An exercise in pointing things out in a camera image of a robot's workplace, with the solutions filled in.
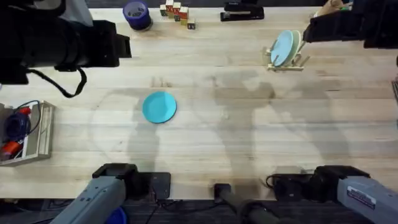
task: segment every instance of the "stapler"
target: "stapler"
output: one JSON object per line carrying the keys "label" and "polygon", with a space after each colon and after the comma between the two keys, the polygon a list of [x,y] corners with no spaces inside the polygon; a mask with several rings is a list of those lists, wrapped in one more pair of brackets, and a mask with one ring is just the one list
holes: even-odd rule
{"label": "stapler", "polygon": [[246,21],[264,18],[264,9],[257,5],[257,0],[226,2],[225,12],[220,13],[221,21]]}

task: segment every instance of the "black cable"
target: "black cable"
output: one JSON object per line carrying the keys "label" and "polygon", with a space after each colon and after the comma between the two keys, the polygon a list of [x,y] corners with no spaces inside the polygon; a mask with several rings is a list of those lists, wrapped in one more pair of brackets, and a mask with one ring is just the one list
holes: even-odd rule
{"label": "black cable", "polygon": [[67,97],[67,98],[73,98],[77,95],[79,95],[81,93],[81,91],[83,90],[83,87],[86,85],[87,82],[87,75],[86,73],[81,69],[81,68],[77,68],[77,70],[80,73],[81,76],[81,80],[79,85],[76,88],[76,92],[74,94],[70,94],[69,92],[67,92],[64,88],[62,88],[58,83],[56,83],[54,80],[52,80],[51,78],[49,78],[48,76],[44,75],[44,73],[35,70],[35,69],[27,69],[26,73],[33,73],[38,75],[40,78],[44,79],[45,81],[51,83],[53,86],[57,87],[57,89],[59,91],[61,91],[61,93]]}
{"label": "black cable", "polygon": [[39,118],[38,118],[38,120],[37,120],[37,122],[36,122],[36,125],[27,133],[27,135],[32,134],[32,132],[34,132],[34,131],[36,130],[36,128],[37,128],[37,127],[39,126],[39,124],[40,124],[40,120],[42,119],[42,110],[40,109],[40,101],[39,101],[39,100],[31,100],[31,101],[29,101],[29,102],[24,103],[23,105],[18,106],[18,107],[14,110],[14,114],[15,114],[16,112],[19,111],[19,109],[20,109],[21,107],[26,106],[26,105],[28,105],[28,104],[30,104],[30,103],[34,103],[34,102],[37,103],[37,110],[39,111]]}
{"label": "black cable", "polygon": [[149,215],[147,221],[145,222],[145,224],[148,224],[149,221],[151,220],[151,218],[154,216],[154,213],[156,212],[156,210],[159,208],[159,206],[156,206],[155,209],[152,211],[152,213]]}
{"label": "black cable", "polygon": [[268,180],[271,179],[271,178],[274,178],[274,177],[275,177],[275,175],[269,175],[269,176],[266,178],[266,183],[265,183],[265,184],[267,185],[267,187],[268,187],[269,189],[274,189],[274,186],[268,183]]}
{"label": "black cable", "polygon": [[219,205],[222,205],[222,203],[215,203],[214,205],[209,206],[209,207],[205,207],[205,208],[196,208],[196,209],[188,209],[188,210],[171,210],[171,209],[169,209],[169,207],[171,205],[181,203],[181,202],[183,202],[183,200],[175,200],[175,201],[169,203],[168,205],[166,205],[165,203],[160,203],[158,201],[157,196],[156,196],[156,191],[155,191],[154,188],[152,188],[152,193],[154,194],[155,203],[158,205],[158,207],[163,208],[164,210],[166,210],[168,212],[174,212],[174,213],[179,213],[179,214],[189,214],[189,213],[195,213],[195,212],[204,212],[204,211],[216,208]]}
{"label": "black cable", "polygon": [[172,209],[169,209],[169,206],[163,206],[162,204],[160,204],[160,206],[164,210],[166,210],[168,212],[179,213],[179,214],[190,214],[190,213],[195,213],[195,212],[204,212],[204,211],[208,211],[208,210],[214,209],[214,208],[216,208],[216,207],[218,207],[220,205],[222,205],[222,203],[216,203],[216,204],[214,204],[212,206],[204,207],[204,208],[186,209],[186,210],[172,210]]}

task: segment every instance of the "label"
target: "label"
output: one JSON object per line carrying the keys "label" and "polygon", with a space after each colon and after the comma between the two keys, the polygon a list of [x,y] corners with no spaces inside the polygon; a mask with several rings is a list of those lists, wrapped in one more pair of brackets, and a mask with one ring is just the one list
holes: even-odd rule
{"label": "label", "polygon": [[374,197],[351,186],[347,187],[347,195],[373,210],[376,207],[376,199]]}

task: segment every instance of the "toy block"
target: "toy block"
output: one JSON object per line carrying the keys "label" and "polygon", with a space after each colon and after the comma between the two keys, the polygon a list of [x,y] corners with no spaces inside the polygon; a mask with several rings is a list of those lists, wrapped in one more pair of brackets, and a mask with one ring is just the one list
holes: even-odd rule
{"label": "toy block", "polygon": [[174,0],[166,0],[166,12],[170,19],[174,18],[173,4]]}
{"label": "toy block", "polygon": [[183,6],[180,8],[180,17],[181,17],[181,19],[189,18],[189,8],[188,7]]}
{"label": "toy block", "polygon": [[196,29],[196,21],[195,21],[195,19],[188,19],[187,28],[188,29]]}
{"label": "toy block", "polygon": [[165,4],[160,5],[160,14],[161,14],[162,16],[167,16],[166,5],[165,5]]}
{"label": "toy block", "polygon": [[174,15],[178,15],[179,14],[180,8],[181,8],[181,3],[180,2],[175,2],[173,4],[173,13],[174,13]]}
{"label": "toy block", "polygon": [[188,19],[180,19],[181,25],[186,26],[188,24]]}
{"label": "toy block", "polygon": [[180,2],[175,2],[173,4],[173,14],[174,14],[174,21],[175,22],[180,22],[180,8],[181,8],[181,3]]}

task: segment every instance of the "blue paper plate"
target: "blue paper plate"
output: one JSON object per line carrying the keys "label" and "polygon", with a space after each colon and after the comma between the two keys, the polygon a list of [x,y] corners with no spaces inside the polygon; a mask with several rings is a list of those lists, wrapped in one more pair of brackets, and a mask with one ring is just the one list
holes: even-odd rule
{"label": "blue paper plate", "polygon": [[293,32],[291,30],[282,31],[275,43],[274,48],[271,52],[271,62],[273,62],[277,55],[278,59],[275,62],[275,66],[281,66],[292,51],[293,46]]}
{"label": "blue paper plate", "polygon": [[149,95],[142,106],[145,119],[152,123],[170,120],[177,110],[177,102],[169,93],[158,91]]}
{"label": "blue paper plate", "polygon": [[127,224],[127,215],[123,208],[119,207],[113,211],[106,224]]}

